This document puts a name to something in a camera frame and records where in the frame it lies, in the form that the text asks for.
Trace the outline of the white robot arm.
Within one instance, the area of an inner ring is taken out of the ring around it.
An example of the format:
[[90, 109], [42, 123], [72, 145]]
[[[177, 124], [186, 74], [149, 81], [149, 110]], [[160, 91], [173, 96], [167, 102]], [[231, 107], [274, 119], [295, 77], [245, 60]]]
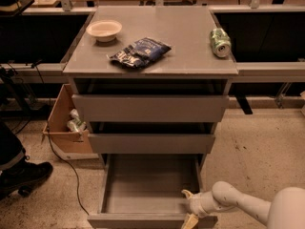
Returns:
[[218, 181], [211, 191], [193, 194], [183, 190], [190, 212], [181, 229], [194, 229], [210, 213], [239, 208], [267, 229], [305, 229], [305, 190], [288, 187], [266, 201], [238, 191], [232, 184]]

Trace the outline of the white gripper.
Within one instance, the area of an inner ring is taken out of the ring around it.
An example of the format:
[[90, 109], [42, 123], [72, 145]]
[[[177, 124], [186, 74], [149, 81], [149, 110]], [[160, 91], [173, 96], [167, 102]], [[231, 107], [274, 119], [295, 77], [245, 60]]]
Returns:
[[189, 202], [192, 214], [187, 214], [181, 229], [194, 229], [198, 223], [198, 218], [204, 218], [211, 213], [213, 196], [211, 192], [193, 194], [191, 191], [183, 189], [181, 193]]

